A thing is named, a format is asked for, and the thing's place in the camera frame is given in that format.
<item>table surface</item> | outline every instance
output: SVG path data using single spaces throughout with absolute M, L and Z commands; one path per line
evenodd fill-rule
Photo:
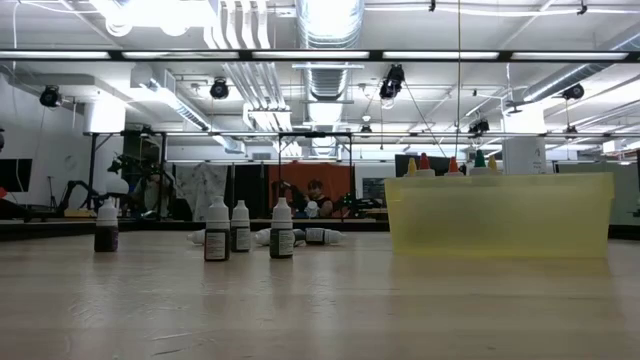
M 384 233 L 205 263 L 180 232 L 0 243 L 5 359 L 638 359 L 640 243 L 605 260 L 394 256 Z

